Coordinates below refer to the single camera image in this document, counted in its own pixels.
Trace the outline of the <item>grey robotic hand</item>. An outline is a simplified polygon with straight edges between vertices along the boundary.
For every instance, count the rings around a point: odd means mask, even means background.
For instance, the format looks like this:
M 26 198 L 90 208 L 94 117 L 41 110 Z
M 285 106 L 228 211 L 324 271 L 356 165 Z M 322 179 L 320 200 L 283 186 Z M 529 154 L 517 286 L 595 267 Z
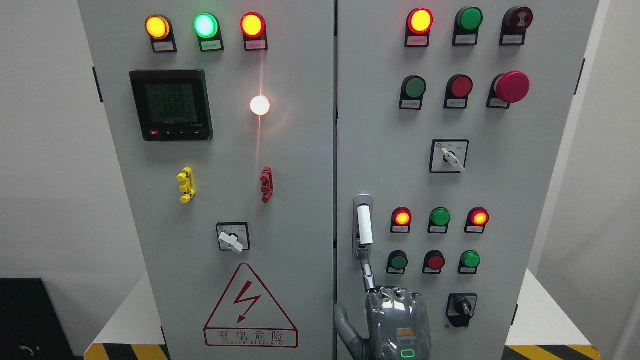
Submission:
M 406 288 L 375 285 L 366 251 L 359 251 L 365 284 L 369 338 L 350 324 L 346 309 L 334 305 L 337 333 L 354 360 L 429 360 L 432 337 L 425 299 Z

